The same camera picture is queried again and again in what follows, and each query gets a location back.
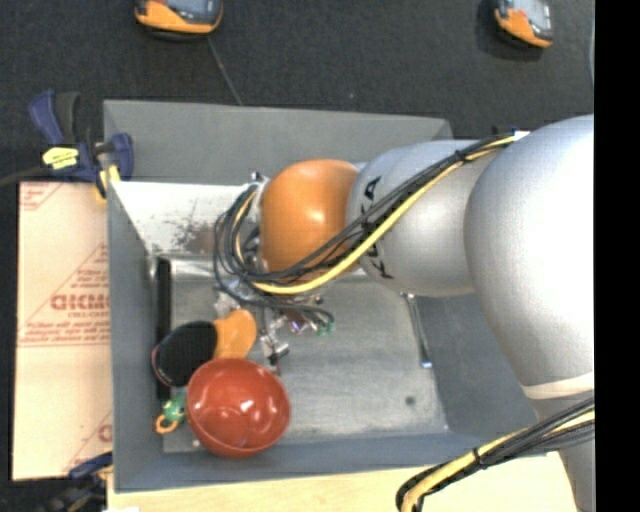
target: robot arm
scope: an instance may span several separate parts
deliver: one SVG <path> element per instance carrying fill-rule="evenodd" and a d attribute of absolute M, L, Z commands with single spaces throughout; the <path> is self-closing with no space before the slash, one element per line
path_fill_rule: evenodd
<path fill-rule="evenodd" d="M 594 393 L 593 137 L 594 118 L 583 116 L 519 140 L 397 148 L 359 173 L 336 161 L 287 169 L 262 196 L 261 272 L 243 268 L 243 279 L 298 311 L 312 307 L 316 283 L 355 261 L 400 293 L 476 293 L 539 418 L 549 418 Z M 249 204 L 237 205 L 230 234 Z M 302 243 L 303 253 L 316 249 L 304 264 L 285 261 L 302 256 Z M 595 510 L 594 447 L 561 451 L 584 512 Z"/>

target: black cable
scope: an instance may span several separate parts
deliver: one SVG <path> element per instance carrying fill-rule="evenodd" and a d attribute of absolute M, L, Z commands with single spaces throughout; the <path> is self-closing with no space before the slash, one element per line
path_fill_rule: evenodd
<path fill-rule="evenodd" d="M 572 427 L 566 427 L 562 431 L 554 432 L 554 430 L 589 412 L 594 407 L 595 399 L 594 397 L 590 397 L 525 429 L 520 434 L 516 434 L 482 455 L 478 453 L 477 449 L 474 449 L 475 463 L 462 468 L 457 473 L 438 482 L 420 498 L 420 501 L 424 499 L 424 497 L 434 494 L 454 482 L 471 476 L 481 469 L 508 462 L 516 457 L 565 449 L 593 439 L 595 435 L 595 420 L 588 420 Z M 398 510 L 401 510 L 404 496 L 411 489 L 446 464 L 448 464 L 448 462 L 428 468 L 407 480 L 396 493 L 396 507 Z"/>
<path fill-rule="evenodd" d="M 231 81 L 231 77 L 227 73 L 227 70 L 224 67 L 224 63 L 222 62 L 222 59 L 220 58 L 220 55 L 218 54 L 218 51 L 216 50 L 216 47 L 213 44 L 213 34 L 207 37 L 207 42 L 209 43 L 209 49 L 213 54 L 213 58 L 216 60 L 218 69 L 220 70 L 220 73 L 222 73 L 222 77 L 224 78 L 224 81 L 226 82 L 227 87 L 229 87 L 229 90 L 231 91 L 233 98 L 236 100 L 236 103 L 239 106 L 243 107 L 244 103 L 242 102 L 242 99 L 240 98 L 238 91 L 236 91 L 236 88 L 234 87 L 233 82 Z"/>
<path fill-rule="evenodd" d="M 247 283 L 243 279 L 242 273 L 244 272 L 244 269 L 243 267 L 238 267 L 240 262 L 234 259 L 230 247 L 233 248 L 235 246 L 235 238 L 233 235 L 235 230 L 241 224 L 240 219 L 238 219 L 238 212 L 256 188 L 256 185 L 250 186 L 240 194 L 231 207 L 221 214 L 214 224 L 213 271 L 216 282 L 224 293 L 241 304 L 257 307 L 269 307 L 280 310 L 292 309 L 300 313 L 308 313 L 324 317 L 326 319 L 324 320 L 326 323 L 334 322 L 334 316 L 323 308 L 284 301 L 284 299 L 277 299 L 269 294 L 265 294 L 261 290 L 253 288 L 251 289 L 252 293 L 257 292 L 257 297 L 259 298 L 243 297 L 236 291 L 232 290 L 224 281 L 220 272 L 220 267 L 230 275 L 238 278 L 239 283 L 250 285 L 250 283 Z M 245 212 L 240 218 L 246 217 L 247 213 L 248 208 L 245 209 Z"/>
<path fill-rule="evenodd" d="M 310 267 L 305 267 L 305 265 L 318 258 L 319 256 L 322 256 L 323 253 L 325 253 L 327 250 L 335 248 L 336 245 L 344 243 L 345 240 L 353 236 L 353 232 L 356 229 L 359 230 L 358 232 L 360 233 L 361 237 L 366 238 L 366 236 L 368 236 L 377 226 L 379 226 L 381 222 L 384 222 L 384 219 L 387 218 L 388 215 L 391 215 L 391 213 L 400 204 L 406 201 L 407 197 L 413 194 L 416 190 L 425 186 L 433 179 L 437 178 L 442 172 L 444 172 L 452 165 L 455 165 L 456 163 L 461 161 L 467 161 L 473 154 L 477 152 L 490 150 L 491 148 L 488 147 L 490 144 L 510 137 L 512 137 L 511 133 L 492 135 L 481 141 L 473 143 L 462 150 L 458 150 L 449 157 L 446 157 L 441 161 L 430 165 L 429 167 L 423 169 L 419 173 L 415 174 L 411 178 L 398 185 L 393 191 L 385 195 L 376 204 L 372 205 L 369 210 L 352 221 L 340 233 L 336 234 L 333 238 L 325 242 L 321 247 L 316 249 L 313 253 L 309 254 L 307 257 L 303 258 L 296 264 L 279 272 L 250 273 L 247 275 L 247 279 L 260 282 L 279 282 L 281 284 L 281 280 L 283 278 L 297 278 L 302 275 L 326 268 L 326 266 L 318 264 Z M 381 216 L 376 218 L 375 221 L 372 221 L 371 217 L 383 209 L 385 210 L 381 214 Z M 353 244 L 333 264 L 337 264 L 344 258 L 346 258 L 352 250 L 355 250 L 358 245 L 358 243 Z"/>

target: dark floor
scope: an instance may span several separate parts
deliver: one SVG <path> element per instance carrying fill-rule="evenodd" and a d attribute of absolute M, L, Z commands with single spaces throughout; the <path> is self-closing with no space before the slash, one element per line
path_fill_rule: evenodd
<path fill-rule="evenodd" d="M 43 140 L 27 104 L 44 89 L 82 93 L 81 126 L 102 132 L 113 98 L 242 103 L 435 116 L 456 138 L 493 127 L 535 129 L 594 112 L 595 0 L 554 2 L 554 45 L 513 47 L 485 0 L 226 0 L 211 42 L 149 37 L 131 0 L 3 2 L 0 177 L 38 163 Z M 0 512 L 30 511 L 66 482 L 11 483 L 16 199 L 0 189 Z"/>

